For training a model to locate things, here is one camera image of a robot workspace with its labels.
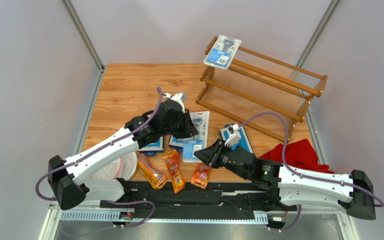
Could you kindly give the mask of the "clear blister razor pack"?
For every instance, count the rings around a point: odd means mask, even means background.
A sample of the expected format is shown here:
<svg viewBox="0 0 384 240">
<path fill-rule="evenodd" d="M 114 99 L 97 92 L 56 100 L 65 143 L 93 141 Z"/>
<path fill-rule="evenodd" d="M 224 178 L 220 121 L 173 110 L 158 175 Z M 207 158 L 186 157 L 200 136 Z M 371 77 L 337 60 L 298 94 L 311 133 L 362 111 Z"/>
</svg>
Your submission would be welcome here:
<svg viewBox="0 0 384 240">
<path fill-rule="evenodd" d="M 241 43 L 242 40 L 226 35 L 215 36 L 205 50 L 206 57 L 203 63 L 210 67 L 227 70 Z"/>
<path fill-rule="evenodd" d="M 190 116 L 198 134 L 183 140 L 182 161 L 200 163 L 201 161 L 194 156 L 194 153 L 207 147 L 210 112 L 191 112 Z"/>
</svg>

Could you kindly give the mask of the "orange Bic razor bag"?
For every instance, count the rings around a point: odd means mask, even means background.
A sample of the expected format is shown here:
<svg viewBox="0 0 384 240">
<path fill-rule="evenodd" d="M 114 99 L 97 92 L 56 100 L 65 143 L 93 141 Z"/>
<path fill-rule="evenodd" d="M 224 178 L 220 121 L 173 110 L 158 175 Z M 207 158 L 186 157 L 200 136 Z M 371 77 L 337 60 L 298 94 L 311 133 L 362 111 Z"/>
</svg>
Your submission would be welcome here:
<svg viewBox="0 0 384 240">
<path fill-rule="evenodd" d="M 181 174 L 180 156 L 176 150 L 169 151 L 163 156 L 163 161 L 169 172 L 169 177 L 175 194 L 185 188 L 186 181 Z"/>
<path fill-rule="evenodd" d="M 144 153 L 137 157 L 137 168 L 154 190 L 160 190 L 166 185 L 166 175 L 158 170 Z"/>
<path fill-rule="evenodd" d="M 191 184 L 205 190 L 209 182 L 211 171 L 212 168 L 209 165 L 199 163 L 190 178 Z"/>
</svg>

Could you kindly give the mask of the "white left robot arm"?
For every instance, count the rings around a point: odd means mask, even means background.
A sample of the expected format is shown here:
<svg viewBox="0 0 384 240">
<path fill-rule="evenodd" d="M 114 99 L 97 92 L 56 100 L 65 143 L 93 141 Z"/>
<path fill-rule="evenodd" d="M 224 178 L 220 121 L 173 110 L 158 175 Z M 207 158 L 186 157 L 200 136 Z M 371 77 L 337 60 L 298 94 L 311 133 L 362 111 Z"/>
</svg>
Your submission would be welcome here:
<svg viewBox="0 0 384 240">
<path fill-rule="evenodd" d="M 77 155 L 48 161 L 46 176 L 55 201 L 70 210 L 85 201 L 118 201 L 125 194 L 120 179 L 93 180 L 91 176 L 114 160 L 134 153 L 161 137 L 186 139 L 198 135 L 190 112 L 168 99 L 155 110 L 136 116 L 109 138 Z"/>
</svg>

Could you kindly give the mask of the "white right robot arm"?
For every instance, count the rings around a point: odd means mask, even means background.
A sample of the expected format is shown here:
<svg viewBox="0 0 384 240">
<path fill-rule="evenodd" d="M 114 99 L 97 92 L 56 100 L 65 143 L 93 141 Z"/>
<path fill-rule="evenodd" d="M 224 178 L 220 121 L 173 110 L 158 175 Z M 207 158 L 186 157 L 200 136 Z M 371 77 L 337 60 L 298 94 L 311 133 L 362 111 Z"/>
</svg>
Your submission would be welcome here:
<svg viewBox="0 0 384 240">
<path fill-rule="evenodd" d="M 258 158 L 240 146 L 231 149 L 222 139 L 193 154 L 209 167 L 224 167 L 265 191 L 263 201 L 269 209 L 312 205 L 344 209 L 361 220 L 376 219 L 374 185 L 364 171 L 332 174 L 304 170 Z"/>
</svg>

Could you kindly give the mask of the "wooden two-tier shelf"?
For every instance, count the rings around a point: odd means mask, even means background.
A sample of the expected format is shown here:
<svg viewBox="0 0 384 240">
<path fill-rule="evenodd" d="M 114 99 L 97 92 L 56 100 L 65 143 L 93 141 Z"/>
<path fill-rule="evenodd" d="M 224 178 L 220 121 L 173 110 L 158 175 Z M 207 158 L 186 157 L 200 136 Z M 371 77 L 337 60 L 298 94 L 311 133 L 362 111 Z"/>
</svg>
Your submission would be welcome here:
<svg viewBox="0 0 384 240">
<path fill-rule="evenodd" d="M 279 140 L 290 140 L 313 98 L 328 80 L 321 75 L 240 46 L 227 70 L 206 65 L 196 102 Z"/>
</svg>

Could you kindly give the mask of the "blue Harry's razor box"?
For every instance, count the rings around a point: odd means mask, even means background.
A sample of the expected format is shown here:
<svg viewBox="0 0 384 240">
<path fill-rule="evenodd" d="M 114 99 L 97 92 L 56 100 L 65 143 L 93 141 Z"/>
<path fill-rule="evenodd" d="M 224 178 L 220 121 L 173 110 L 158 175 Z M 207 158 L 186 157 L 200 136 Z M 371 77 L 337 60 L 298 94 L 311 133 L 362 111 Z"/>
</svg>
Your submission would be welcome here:
<svg viewBox="0 0 384 240">
<path fill-rule="evenodd" d="M 190 118 L 193 126 L 200 131 L 200 124 L 203 120 L 203 114 L 201 112 L 191 112 Z M 184 147 L 184 139 L 177 139 L 173 136 L 170 136 L 168 146 L 172 149 L 177 150 L 177 152 L 182 153 Z"/>
<path fill-rule="evenodd" d="M 226 127 L 228 125 L 233 125 L 233 124 L 227 124 L 227 125 L 224 126 L 224 128 L 219 130 L 219 135 L 220 135 L 221 139 L 224 140 L 224 141 L 226 141 Z M 248 135 L 246 133 L 246 130 L 245 130 L 245 128 L 243 126 L 239 126 L 239 132 L 240 132 L 241 139 L 231 149 L 234 150 L 237 147 L 241 147 L 241 148 L 245 149 L 249 153 L 254 153 L 253 148 L 252 148 L 252 146 L 250 144 Z"/>
<path fill-rule="evenodd" d="M 147 157 L 155 157 L 158 153 L 163 153 L 165 150 L 165 137 L 161 136 L 158 141 L 150 143 L 138 150 L 139 153 Z"/>
</svg>

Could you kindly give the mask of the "red cloth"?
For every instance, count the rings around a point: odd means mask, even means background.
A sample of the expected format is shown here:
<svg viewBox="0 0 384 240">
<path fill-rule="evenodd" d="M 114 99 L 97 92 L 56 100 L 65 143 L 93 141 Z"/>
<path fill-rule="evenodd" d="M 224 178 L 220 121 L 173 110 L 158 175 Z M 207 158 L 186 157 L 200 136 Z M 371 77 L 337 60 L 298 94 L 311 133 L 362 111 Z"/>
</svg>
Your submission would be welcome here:
<svg viewBox="0 0 384 240">
<path fill-rule="evenodd" d="M 284 145 L 280 143 L 274 149 L 261 155 L 260 158 L 282 163 L 283 147 Z M 319 164 L 317 153 L 307 139 L 287 144 L 285 148 L 285 159 L 290 167 L 334 174 L 334 172 L 330 170 L 329 165 Z"/>
</svg>

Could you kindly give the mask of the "aluminium slotted rail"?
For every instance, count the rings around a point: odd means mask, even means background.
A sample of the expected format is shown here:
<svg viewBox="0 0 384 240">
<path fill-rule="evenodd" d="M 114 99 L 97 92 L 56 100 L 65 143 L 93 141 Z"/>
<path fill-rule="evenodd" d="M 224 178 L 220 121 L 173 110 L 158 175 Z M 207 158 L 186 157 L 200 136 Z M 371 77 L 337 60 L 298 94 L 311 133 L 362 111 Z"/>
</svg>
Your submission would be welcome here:
<svg viewBox="0 0 384 240">
<path fill-rule="evenodd" d="M 115 210 L 67 210 L 60 215 L 61 221 L 95 221 L 123 223 L 129 220 L 121 211 Z M 268 215 L 262 211 L 254 211 L 250 216 L 157 216 L 154 213 L 146 222 L 149 223 L 189 223 L 189 224 L 240 224 L 267 225 Z"/>
</svg>

